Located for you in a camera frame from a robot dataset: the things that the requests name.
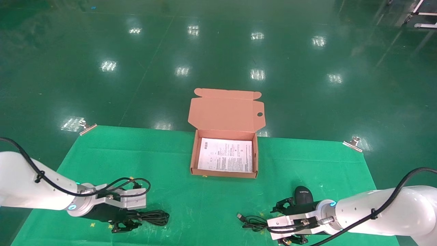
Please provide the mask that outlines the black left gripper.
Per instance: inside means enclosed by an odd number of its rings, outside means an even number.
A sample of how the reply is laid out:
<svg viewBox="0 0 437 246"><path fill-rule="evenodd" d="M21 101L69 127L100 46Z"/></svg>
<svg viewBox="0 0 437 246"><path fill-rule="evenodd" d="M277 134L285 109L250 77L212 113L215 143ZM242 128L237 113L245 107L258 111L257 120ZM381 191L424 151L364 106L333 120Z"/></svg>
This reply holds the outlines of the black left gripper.
<svg viewBox="0 0 437 246"><path fill-rule="evenodd" d="M112 222L112 233L130 232L142 226L142 223L133 221L142 220L141 211L127 210L109 204L94 205L88 213L81 217L100 222Z"/></svg>

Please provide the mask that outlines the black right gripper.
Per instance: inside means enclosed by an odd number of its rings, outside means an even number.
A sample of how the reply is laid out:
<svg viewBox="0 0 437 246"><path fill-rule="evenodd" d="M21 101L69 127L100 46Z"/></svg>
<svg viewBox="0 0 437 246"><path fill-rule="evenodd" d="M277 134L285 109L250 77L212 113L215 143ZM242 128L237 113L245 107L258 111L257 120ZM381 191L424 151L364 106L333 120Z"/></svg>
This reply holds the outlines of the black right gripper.
<svg viewBox="0 0 437 246"><path fill-rule="evenodd" d="M318 209L320 203L321 202L312 202L295 205L294 198L289 197L278 201L272 208L271 213L287 214L288 210L290 210L290 215L311 213ZM293 244L304 245L306 243L308 243L308 239L305 237L305 235L290 235L288 237L278 239L279 246L292 246Z"/></svg>

